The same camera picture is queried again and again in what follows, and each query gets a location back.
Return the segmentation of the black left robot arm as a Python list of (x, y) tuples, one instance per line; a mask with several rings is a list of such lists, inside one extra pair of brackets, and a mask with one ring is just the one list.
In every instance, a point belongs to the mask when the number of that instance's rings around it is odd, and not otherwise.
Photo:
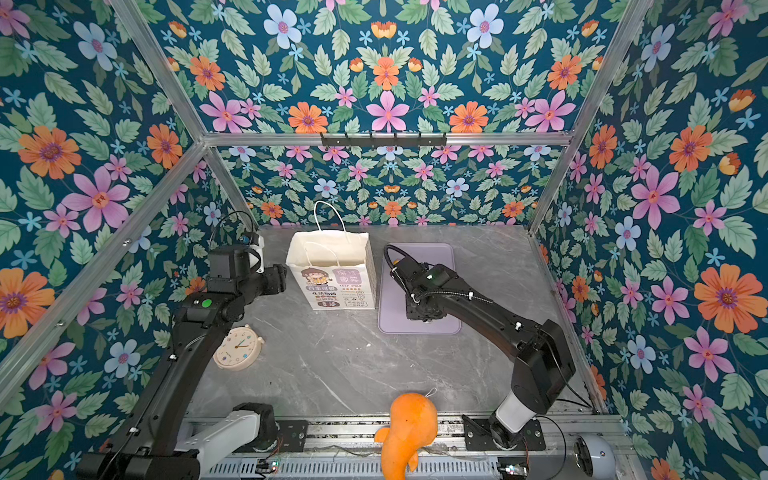
[(174, 316), (171, 341), (148, 385), (106, 446), (87, 453), (79, 479), (198, 479), (245, 445), (278, 443), (272, 406), (242, 403), (218, 424), (193, 438), (178, 436), (194, 392), (215, 352), (246, 306), (286, 289), (287, 269), (263, 265), (252, 246), (218, 247), (208, 254), (207, 289), (190, 294)]

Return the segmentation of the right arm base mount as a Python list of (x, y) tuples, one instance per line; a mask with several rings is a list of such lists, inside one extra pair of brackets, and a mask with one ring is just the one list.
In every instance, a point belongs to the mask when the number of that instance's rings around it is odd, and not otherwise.
[(468, 451), (544, 451), (546, 442), (539, 420), (534, 417), (518, 432), (512, 432), (491, 415), (489, 418), (461, 416)]

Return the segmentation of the white printed paper bag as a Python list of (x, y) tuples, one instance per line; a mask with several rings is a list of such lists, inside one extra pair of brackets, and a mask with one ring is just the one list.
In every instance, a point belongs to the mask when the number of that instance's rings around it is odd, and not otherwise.
[[(340, 227), (321, 226), (318, 207), (324, 205)], [(370, 236), (347, 229), (338, 210), (318, 201), (313, 206), (315, 229), (291, 238), (286, 264), (300, 291), (315, 311), (373, 310), (377, 274)]]

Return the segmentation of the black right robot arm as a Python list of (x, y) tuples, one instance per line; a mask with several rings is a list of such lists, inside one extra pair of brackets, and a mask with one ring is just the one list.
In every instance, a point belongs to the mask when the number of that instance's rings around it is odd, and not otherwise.
[(576, 372), (562, 327), (524, 318), (469, 285), (444, 264), (420, 262), (388, 244), (389, 275), (404, 292), (411, 321), (453, 316), (480, 333), (513, 363), (509, 394), (489, 417), (489, 435), (502, 449), (523, 438), (526, 425), (547, 413)]

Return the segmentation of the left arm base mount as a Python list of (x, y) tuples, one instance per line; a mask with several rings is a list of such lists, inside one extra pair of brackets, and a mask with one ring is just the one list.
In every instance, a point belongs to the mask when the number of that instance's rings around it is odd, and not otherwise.
[(247, 443), (234, 451), (235, 454), (278, 454), (303, 452), (308, 436), (307, 420), (278, 419), (275, 427), (265, 437)]

